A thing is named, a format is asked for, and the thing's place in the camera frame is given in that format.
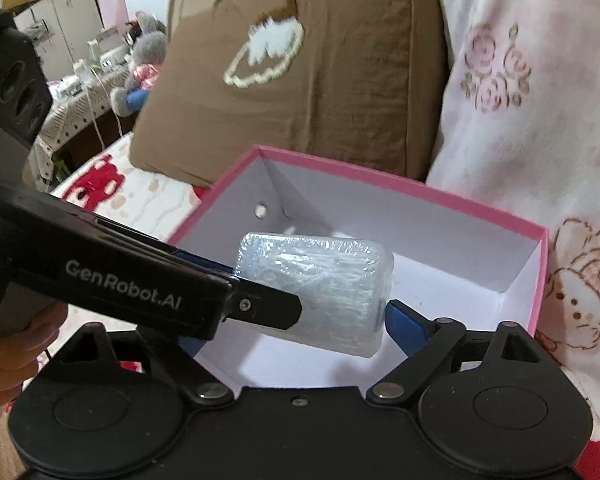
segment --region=blue plush toy part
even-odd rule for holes
[[[149,97],[150,90],[133,90],[126,95],[126,106],[132,112],[139,112],[144,106],[144,102]]]

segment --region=checkered tablecloth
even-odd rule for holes
[[[29,153],[29,167],[39,191],[50,189],[54,154],[91,124],[94,116],[99,118],[111,109],[109,93],[116,86],[124,86],[128,75],[128,67],[121,66],[101,76],[104,87],[99,82],[89,86],[91,106],[85,91],[54,105]]]

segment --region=black circular disc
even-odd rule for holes
[[[504,430],[528,430],[546,417],[542,397],[523,388],[487,388],[474,397],[475,413],[485,422]]]
[[[126,414],[128,402],[123,394],[107,386],[81,388],[56,402],[56,421],[69,430],[97,431],[116,424]]]
[[[183,421],[175,390],[128,372],[106,386],[33,381],[14,405],[9,427],[30,466],[62,478],[100,479],[151,462]]]
[[[511,377],[507,384],[501,374],[476,368],[432,384],[418,406],[429,440],[482,474],[541,475],[575,461],[589,413],[570,409],[570,392]]]

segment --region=gray plush toy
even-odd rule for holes
[[[125,87],[116,87],[109,95],[113,113],[128,117],[142,108],[155,82],[167,54],[166,27],[145,12],[136,14],[141,30],[132,49],[131,74],[126,78]]]

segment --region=clear plastic wrap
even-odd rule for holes
[[[382,343],[394,256],[352,238],[248,234],[235,272],[297,294],[302,316],[289,330],[259,332],[345,354],[371,357]]]

